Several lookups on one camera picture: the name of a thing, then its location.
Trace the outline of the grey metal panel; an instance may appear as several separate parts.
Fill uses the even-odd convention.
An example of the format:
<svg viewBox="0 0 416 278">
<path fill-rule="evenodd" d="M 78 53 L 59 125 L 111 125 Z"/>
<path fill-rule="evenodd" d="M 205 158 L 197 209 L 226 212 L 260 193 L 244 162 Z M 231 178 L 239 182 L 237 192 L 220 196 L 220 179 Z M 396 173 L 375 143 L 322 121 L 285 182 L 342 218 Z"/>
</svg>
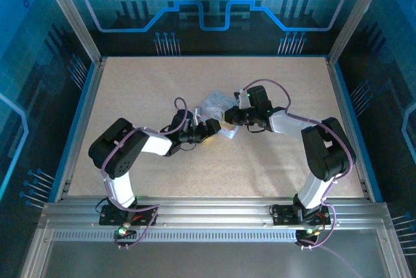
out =
<svg viewBox="0 0 416 278">
<path fill-rule="evenodd" d="M 340 230 L 315 249 L 288 242 L 55 240 L 36 231 L 18 278 L 412 278 L 393 235 Z"/>
</svg>

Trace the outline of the aluminium frame post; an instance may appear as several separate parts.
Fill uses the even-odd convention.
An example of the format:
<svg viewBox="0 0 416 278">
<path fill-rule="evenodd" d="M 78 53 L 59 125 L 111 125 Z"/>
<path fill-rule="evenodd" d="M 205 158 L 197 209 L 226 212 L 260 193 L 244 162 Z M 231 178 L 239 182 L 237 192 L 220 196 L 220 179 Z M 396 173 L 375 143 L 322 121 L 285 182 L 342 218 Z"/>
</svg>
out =
<svg viewBox="0 0 416 278">
<path fill-rule="evenodd" d="M 357 28 L 359 22 L 363 18 L 364 14 L 368 10 L 372 0 L 357 0 L 352 7 L 352 10 L 347 17 L 343 28 L 341 29 L 338 37 L 336 38 L 334 45 L 331 48 L 331 51 L 328 55 L 328 65 L 334 66 L 338 61 L 341 53 L 346 47 L 347 43 L 351 39 L 355 29 Z"/>
<path fill-rule="evenodd" d="M 99 52 L 91 34 L 89 33 L 80 13 L 78 12 L 73 0 L 55 0 L 62 13 L 65 15 L 81 45 L 90 57 L 95 66 L 100 66 L 102 56 Z"/>
</svg>

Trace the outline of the led circuit board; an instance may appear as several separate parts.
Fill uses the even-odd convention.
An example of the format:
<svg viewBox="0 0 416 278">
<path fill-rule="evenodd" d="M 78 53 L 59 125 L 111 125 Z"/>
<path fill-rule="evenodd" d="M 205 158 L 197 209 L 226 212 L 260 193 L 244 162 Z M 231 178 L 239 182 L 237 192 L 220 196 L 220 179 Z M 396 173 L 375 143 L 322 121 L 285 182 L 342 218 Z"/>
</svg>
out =
<svg viewBox="0 0 416 278">
<path fill-rule="evenodd" d="M 114 233 L 115 240 L 124 240 L 124 239 L 134 239 L 137 235 L 135 230 L 131 229 L 131 225 L 129 223 L 125 223 L 121 225 Z"/>
<path fill-rule="evenodd" d="M 320 234 L 319 229 L 302 229 L 296 230 L 296 239 L 297 240 L 310 240 L 310 241 L 317 241 L 318 236 Z"/>
</svg>

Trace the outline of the right LED circuit board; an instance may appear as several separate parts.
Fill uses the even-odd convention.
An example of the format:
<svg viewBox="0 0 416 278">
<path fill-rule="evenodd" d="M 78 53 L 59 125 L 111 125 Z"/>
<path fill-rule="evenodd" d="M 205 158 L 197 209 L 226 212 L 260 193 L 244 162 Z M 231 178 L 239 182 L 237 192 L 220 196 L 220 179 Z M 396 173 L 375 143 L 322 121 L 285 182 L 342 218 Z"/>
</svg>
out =
<svg viewBox="0 0 416 278">
<path fill-rule="evenodd" d="M 317 241 L 318 236 L 320 234 L 319 229 L 302 229 L 296 230 L 296 239 L 297 240 L 310 240 L 310 241 Z"/>
</svg>

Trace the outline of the aluminium side rail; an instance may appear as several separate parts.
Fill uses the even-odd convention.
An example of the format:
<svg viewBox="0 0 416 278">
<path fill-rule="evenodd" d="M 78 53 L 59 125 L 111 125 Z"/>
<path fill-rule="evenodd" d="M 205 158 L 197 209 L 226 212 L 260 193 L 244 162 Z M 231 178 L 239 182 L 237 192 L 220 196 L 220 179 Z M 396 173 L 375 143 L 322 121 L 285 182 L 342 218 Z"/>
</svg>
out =
<svg viewBox="0 0 416 278">
<path fill-rule="evenodd" d="M 328 58 L 326 59 L 326 62 L 333 90 L 335 92 L 335 98 L 344 123 L 345 133 L 356 153 L 355 169 L 362 185 L 361 189 L 368 200 L 381 203 L 384 199 L 380 187 L 378 186 L 374 168 L 365 146 L 365 141 L 359 127 L 356 113 L 353 109 L 352 101 L 350 100 L 350 94 L 348 93 L 343 74 L 341 73 L 338 63 L 331 64 Z"/>
<path fill-rule="evenodd" d="M 68 193 L 67 186 L 71 185 L 106 61 L 107 58 L 103 57 L 98 65 L 92 64 L 90 67 L 55 174 L 49 203 L 59 202 Z"/>
</svg>

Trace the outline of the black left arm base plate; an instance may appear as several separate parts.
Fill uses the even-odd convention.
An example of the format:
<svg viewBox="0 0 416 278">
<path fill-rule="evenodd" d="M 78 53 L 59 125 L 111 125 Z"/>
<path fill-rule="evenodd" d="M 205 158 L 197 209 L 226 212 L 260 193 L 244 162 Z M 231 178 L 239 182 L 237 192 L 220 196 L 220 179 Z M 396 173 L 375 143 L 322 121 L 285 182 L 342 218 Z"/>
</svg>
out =
<svg viewBox="0 0 416 278">
<path fill-rule="evenodd" d="M 100 212 L 99 224 L 121 226 L 124 223 L 130 223 L 132 226 L 145 226 L 150 222 L 155 213 L 155 208 L 142 212 L 128 212 L 120 210 L 114 205 L 103 205 Z"/>
</svg>

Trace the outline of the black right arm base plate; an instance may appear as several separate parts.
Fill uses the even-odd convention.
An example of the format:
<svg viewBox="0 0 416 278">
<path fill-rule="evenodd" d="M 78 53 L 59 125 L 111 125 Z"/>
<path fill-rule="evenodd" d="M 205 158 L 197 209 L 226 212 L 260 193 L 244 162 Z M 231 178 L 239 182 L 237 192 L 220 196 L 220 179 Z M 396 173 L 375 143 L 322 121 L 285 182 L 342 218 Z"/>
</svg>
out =
<svg viewBox="0 0 416 278">
<path fill-rule="evenodd" d="M 331 218 L 329 210 L 323 206 L 306 209 L 300 205 L 271 205 L 268 213 L 272 218 L 273 224 L 278 225 L 301 225 L 318 226 L 330 225 Z"/>
</svg>

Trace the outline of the aluminium front rail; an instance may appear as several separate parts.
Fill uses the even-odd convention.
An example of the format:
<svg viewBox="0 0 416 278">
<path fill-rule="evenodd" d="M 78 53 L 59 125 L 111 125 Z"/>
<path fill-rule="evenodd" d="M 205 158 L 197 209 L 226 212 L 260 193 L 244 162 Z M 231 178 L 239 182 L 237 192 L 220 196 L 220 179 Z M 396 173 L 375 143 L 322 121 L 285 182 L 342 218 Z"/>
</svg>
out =
<svg viewBox="0 0 416 278">
<path fill-rule="evenodd" d="M 40 215 L 41 229 L 95 229 L 99 197 L 71 196 L 48 203 Z M 337 230 L 390 229 L 393 226 L 385 203 L 362 197 L 331 197 Z M 271 205 L 291 205 L 289 197 L 141 197 L 139 205 L 158 205 L 156 226 L 168 229 L 271 228 Z"/>
</svg>

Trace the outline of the left LED circuit board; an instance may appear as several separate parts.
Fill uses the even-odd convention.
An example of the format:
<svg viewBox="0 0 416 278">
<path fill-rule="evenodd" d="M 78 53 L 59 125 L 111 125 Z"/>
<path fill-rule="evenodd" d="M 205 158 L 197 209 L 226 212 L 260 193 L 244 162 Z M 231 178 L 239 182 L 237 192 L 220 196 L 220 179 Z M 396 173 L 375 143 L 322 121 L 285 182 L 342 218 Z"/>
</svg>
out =
<svg viewBox="0 0 416 278">
<path fill-rule="evenodd" d="M 124 239 L 134 239 L 137 235 L 135 230 L 131 229 L 131 225 L 129 223 L 125 223 L 121 225 L 114 233 L 115 240 L 124 240 Z"/>
</svg>

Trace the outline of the clear zip pouch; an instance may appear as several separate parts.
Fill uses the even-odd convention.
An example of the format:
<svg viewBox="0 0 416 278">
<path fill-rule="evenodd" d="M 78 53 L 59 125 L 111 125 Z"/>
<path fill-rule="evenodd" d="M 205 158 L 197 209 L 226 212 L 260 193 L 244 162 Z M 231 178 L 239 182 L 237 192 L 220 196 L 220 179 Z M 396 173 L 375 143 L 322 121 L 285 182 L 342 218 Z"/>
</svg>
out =
<svg viewBox="0 0 416 278">
<path fill-rule="evenodd" d="M 232 139 L 240 127 L 226 123 L 224 120 L 224 112 L 237 105 L 238 103 L 236 100 L 228 97 L 222 92 L 213 91 L 198 107 L 202 107 L 205 121 L 211 118 L 218 120 L 222 127 L 219 133 Z"/>
</svg>

